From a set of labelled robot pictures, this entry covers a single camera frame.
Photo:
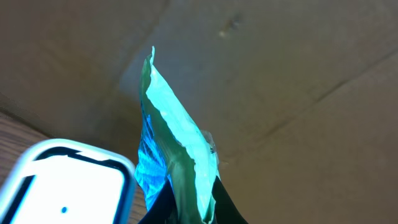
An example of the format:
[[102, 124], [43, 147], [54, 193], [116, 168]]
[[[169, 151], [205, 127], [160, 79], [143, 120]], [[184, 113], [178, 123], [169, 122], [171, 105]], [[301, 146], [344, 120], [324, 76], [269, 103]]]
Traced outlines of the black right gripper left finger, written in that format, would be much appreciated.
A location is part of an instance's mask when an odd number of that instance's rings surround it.
[[176, 208], [174, 193], [167, 180], [154, 204], [138, 224], [165, 224]]

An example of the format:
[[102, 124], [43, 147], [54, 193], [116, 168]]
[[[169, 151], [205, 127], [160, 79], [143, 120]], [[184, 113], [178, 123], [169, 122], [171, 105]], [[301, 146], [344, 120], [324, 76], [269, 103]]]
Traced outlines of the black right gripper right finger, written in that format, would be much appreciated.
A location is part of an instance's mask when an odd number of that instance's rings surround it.
[[248, 224], [236, 208], [218, 176], [216, 176], [213, 184], [212, 196], [215, 199], [217, 224]]

